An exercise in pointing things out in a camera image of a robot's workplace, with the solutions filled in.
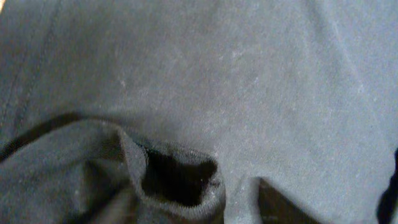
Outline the black t-shirt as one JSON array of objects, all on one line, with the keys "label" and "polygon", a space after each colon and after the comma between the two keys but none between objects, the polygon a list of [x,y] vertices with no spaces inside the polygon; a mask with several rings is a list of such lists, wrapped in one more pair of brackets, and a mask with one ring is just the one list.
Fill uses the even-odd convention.
[{"label": "black t-shirt", "polygon": [[4,1],[2,223],[378,223],[396,1]]}]

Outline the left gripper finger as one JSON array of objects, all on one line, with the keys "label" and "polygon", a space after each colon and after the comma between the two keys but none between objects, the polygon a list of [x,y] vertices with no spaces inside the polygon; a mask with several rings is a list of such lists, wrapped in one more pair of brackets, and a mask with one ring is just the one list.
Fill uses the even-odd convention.
[{"label": "left gripper finger", "polygon": [[376,216],[379,224],[391,224],[397,217],[397,150],[394,153],[394,162],[394,173],[377,207]]}]

